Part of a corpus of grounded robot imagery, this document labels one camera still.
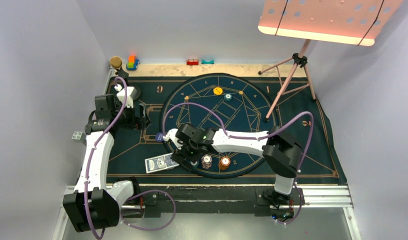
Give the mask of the pink blue poker chip stack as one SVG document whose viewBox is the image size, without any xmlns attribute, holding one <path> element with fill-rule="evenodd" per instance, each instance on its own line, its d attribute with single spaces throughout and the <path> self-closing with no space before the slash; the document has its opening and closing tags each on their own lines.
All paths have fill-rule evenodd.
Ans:
<svg viewBox="0 0 408 240">
<path fill-rule="evenodd" d="M 212 166 L 212 156 L 209 154 L 205 154 L 201 157 L 201 166 L 203 169 L 209 169 Z"/>
</svg>

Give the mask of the teal poker chip stack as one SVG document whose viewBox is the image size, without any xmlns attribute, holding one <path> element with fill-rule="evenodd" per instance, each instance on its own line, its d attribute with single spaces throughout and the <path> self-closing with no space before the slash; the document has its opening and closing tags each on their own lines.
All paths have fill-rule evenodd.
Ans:
<svg viewBox="0 0 408 240">
<path fill-rule="evenodd" d="M 195 162 L 190 162 L 190 165 L 194 168 L 194 169 L 196 169 L 197 167 L 198 167 L 198 162 L 197 161 L 195 161 Z"/>
</svg>

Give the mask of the purple small blind button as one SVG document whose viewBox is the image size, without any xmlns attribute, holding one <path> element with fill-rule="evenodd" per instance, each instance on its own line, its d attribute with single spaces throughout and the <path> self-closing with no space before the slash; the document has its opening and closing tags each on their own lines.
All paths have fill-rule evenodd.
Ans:
<svg viewBox="0 0 408 240">
<path fill-rule="evenodd" d="M 163 134 L 162 132 L 158 132 L 158 133 L 155 135 L 155 141 L 156 141 L 156 142 L 159 142 L 159 143 L 164 142 L 164 141 L 165 141 L 165 140 L 164 140 L 164 134 Z"/>
</svg>

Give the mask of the orange poker chip stack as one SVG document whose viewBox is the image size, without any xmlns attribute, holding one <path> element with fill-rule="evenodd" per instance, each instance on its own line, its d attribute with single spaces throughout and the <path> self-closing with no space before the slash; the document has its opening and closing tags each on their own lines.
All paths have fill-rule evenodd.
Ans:
<svg viewBox="0 0 408 240">
<path fill-rule="evenodd" d="M 221 171 L 225 171 L 225 170 L 227 170 L 227 169 L 229 168 L 230 164 L 231 164 L 230 158 L 227 157 L 227 156 L 223 156 L 223 157 L 221 157 L 220 160 L 219 160 L 218 168 L 219 168 Z"/>
</svg>

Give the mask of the yellow big blind button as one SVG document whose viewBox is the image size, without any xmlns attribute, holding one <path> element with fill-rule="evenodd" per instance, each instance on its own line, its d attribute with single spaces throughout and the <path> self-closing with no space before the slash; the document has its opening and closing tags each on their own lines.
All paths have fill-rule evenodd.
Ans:
<svg viewBox="0 0 408 240">
<path fill-rule="evenodd" d="M 222 89 L 221 87 L 217 86 L 217 87 L 215 87 L 215 88 L 213 89 L 213 93 L 214 93 L 214 95 L 216 95 L 216 96 L 220 96 L 220 95 L 222 95 L 224 92 L 223 92 L 223 89 Z"/>
</svg>

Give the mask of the teal chips seat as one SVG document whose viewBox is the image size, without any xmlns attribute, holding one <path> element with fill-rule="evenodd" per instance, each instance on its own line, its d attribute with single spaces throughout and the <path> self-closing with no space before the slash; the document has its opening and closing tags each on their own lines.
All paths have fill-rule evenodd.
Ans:
<svg viewBox="0 0 408 240">
<path fill-rule="evenodd" d="M 227 102 L 230 102 L 233 99 L 233 96 L 231 94 L 225 94 L 224 95 L 224 100 Z"/>
</svg>

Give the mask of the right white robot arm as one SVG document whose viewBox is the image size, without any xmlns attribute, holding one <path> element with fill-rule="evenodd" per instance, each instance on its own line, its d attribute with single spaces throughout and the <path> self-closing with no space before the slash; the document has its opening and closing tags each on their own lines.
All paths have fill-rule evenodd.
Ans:
<svg viewBox="0 0 408 240">
<path fill-rule="evenodd" d="M 174 144 L 171 158 L 188 170 L 210 154 L 233 152 L 261 157 L 275 173 L 274 200 L 284 204 L 292 198 L 303 149 L 278 126 L 270 131 L 238 132 L 217 127 L 202 130 L 185 123 L 163 134 L 162 139 Z"/>
</svg>

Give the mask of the blue playing card deck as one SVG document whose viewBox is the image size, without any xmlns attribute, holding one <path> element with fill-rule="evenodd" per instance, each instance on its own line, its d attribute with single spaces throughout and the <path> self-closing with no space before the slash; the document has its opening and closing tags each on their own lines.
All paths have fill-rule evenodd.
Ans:
<svg viewBox="0 0 408 240">
<path fill-rule="evenodd" d="M 178 167 L 179 164 L 171 158 L 172 154 L 173 153 L 171 152 L 159 156 L 146 158 L 144 160 L 146 173 L 150 174 Z"/>
</svg>

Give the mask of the round blue poker mat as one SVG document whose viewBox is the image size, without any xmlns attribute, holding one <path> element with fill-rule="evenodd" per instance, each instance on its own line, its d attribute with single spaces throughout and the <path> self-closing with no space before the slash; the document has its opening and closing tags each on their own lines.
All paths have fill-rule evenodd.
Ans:
<svg viewBox="0 0 408 240">
<path fill-rule="evenodd" d="M 221 87 L 222 95 L 213 89 Z M 190 124 L 195 128 L 220 128 L 224 123 L 228 131 L 262 132 L 279 124 L 279 115 L 272 113 L 268 122 L 264 117 L 272 103 L 265 87 L 255 85 L 252 78 L 227 73 L 210 73 L 196 77 L 163 77 L 155 88 L 157 100 L 162 103 L 160 124 L 166 130 Z M 224 95 L 232 100 L 225 101 Z M 197 178 L 199 182 L 221 180 L 228 184 L 261 184 L 275 179 L 274 172 L 263 158 L 237 152 L 210 154 L 212 166 L 198 166 L 189 172 L 181 166 L 163 171 L 170 178 Z M 230 158 L 227 170 L 219 169 L 222 157 Z"/>
</svg>

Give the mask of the orange green blue toy blocks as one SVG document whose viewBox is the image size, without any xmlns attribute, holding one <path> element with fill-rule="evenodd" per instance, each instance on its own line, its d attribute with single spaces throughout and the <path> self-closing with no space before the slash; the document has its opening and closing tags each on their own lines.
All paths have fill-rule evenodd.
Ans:
<svg viewBox="0 0 408 240">
<path fill-rule="evenodd" d="M 126 69 L 129 71 L 135 71 L 138 68 L 138 65 L 140 64 L 139 59 L 137 58 L 136 55 L 130 55 L 127 59 L 126 63 Z"/>
</svg>

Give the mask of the red toy block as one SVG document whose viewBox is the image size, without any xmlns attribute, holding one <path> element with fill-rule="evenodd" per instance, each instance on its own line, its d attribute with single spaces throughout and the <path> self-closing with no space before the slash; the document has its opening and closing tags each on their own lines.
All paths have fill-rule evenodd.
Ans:
<svg viewBox="0 0 408 240">
<path fill-rule="evenodd" d="M 200 64 L 200 61 L 198 59 L 187 59 L 186 64 L 188 66 L 197 66 Z"/>
</svg>

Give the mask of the teal toy block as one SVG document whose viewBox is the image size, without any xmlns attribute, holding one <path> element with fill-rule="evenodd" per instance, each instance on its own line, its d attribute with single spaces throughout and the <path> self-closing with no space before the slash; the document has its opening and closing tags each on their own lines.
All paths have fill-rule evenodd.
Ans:
<svg viewBox="0 0 408 240">
<path fill-rule="evenodd" d="M 213 65 L 215 63 L 215 60 L 214 59 L 206 59 L 206 58 L 203 58 L 202 60 L 201 60 L 201 64 L 202 65 Z"/>
</svg>

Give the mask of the dark green rectangular poker mat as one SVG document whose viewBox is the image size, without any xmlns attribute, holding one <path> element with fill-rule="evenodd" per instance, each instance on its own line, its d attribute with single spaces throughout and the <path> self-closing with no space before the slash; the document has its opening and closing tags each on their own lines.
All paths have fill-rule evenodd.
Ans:
<svg viewBox="0 0 408 240">
<path fill-rule="evenodd" d="M 145 159 L 170 153 L 174 147 L 163 142 L 157 142 L 155 136 L 161 132 L 161 107 L 157 99 L 156 86 L 158 80 L 174 76 L 135 76 L 128 79 L 131 86 L 141 89 L 140 103 L 146 104 L 147 115 L 151 124 L 145 130 L 121 129 L 115 137 L 114 146 L 109 157 L 107 181 L 116 182 L 122 178 L 135 177 L 141 184 L 228 184 L 219 179 L 215 181 L 199 181 L 197 178 L 169 177 L 162 170 L 146 173 Z M 242 77 L 252 78 L 255 85 L 264 87 L 271 99 L 271 104 L 280 90 L 280 80 L 277 77 Z M 282 126 L 298 113 L 308 111 L 312 116 L 303 116 L 292 124 L 287 132 L 301 146 L 306 144 L 309 129 L 313 128 L 312 139 L 298 177 L 299 184 L 334 184 L 347 182 L 339 158 L 334 149 L 333 133 L 329 119 L 325 115 L 318 100 L 313 100 L 311 91 L 305 87 L 304 77 L 295 77 L 288 88 L 293 92 L 283 95 L 273 113 L 278 114 Z"/>
</svg>

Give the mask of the pink music stand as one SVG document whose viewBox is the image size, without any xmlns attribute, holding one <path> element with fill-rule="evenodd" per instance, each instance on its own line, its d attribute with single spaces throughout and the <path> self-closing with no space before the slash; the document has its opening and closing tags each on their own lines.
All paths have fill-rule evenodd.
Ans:
<svg viewBox="0 0 408 240">
<path fill-rule="evenodd" d="M 266 35 L 304 39 L 299 52 L 258 72 L 259 75 L 293 61 L 285 81 L 281 82 L 264 122 L 269 120 L 296 70 L 302 68 L 306 87 L 316 99 L 312 77 L 305 53 L 311 41 L 331 42 L 370 47 L 384 25 L 402 5 L 401 0 L 267 0 L 258 23 L 258 30 Z"/>
</svg>

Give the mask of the black aluminium mounting rail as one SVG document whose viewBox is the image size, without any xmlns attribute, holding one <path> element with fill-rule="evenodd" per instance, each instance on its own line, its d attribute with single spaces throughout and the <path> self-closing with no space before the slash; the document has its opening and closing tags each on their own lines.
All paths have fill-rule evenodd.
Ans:
<svg viewBox="0 0 408 240">
<path fill-rule="evenodd" d="M 293 189 L 290 200 L 275 202 L 274 186 L 263 185 L 142 185 L 142 199 L 131 200 L 124 210 L 144 210 L 146 218 L 162 213 L 178 214 L 252 214 L 256 217 L 291 218 L 305 205 L 300 188 Z"/>
</svg>

